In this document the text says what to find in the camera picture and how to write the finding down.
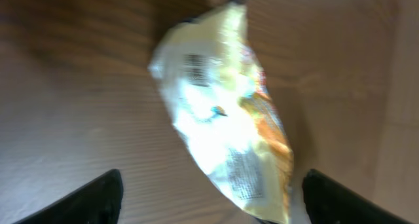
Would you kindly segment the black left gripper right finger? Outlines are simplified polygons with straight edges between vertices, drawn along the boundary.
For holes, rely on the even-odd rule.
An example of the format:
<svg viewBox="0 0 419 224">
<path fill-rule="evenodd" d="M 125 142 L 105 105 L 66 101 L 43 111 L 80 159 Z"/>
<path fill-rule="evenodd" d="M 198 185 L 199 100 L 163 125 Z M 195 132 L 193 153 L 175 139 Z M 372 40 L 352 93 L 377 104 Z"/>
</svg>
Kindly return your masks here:
<svg viewBox="0 0 419 224">
<path fill-rule="evenodd" d="M 305 175 L 302 191 L 312 224 L 409 224 L 315 169 Z"/>
</svg>

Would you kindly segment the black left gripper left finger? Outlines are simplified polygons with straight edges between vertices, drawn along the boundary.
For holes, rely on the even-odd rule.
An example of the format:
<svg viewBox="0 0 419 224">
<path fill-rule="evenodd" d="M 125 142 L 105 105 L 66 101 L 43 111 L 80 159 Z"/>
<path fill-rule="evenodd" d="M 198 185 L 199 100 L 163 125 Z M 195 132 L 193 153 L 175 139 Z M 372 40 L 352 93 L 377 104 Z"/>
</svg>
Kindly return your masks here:
<svg viewBox="0 0 419 224">
<path fill-rule="evenodd" d="M 120 171 L 111 169 L 15 224 L 117 224 L 123 194 Z"/>
</svg>

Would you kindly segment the yellow snack bag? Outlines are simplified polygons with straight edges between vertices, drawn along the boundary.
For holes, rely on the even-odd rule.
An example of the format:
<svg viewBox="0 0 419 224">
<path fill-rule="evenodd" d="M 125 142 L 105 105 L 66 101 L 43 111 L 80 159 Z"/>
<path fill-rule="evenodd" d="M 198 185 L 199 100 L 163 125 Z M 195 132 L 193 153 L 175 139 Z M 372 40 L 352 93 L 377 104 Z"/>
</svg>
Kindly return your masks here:
<svg viewBox="0 0 419 224">
<path fill-rule="evenodd" d="M 173 127 L 213 185 L 257 219 L 289 223 L 294 154 L 230 0 L 169 29 L 149 71 Z"/>
</svg>

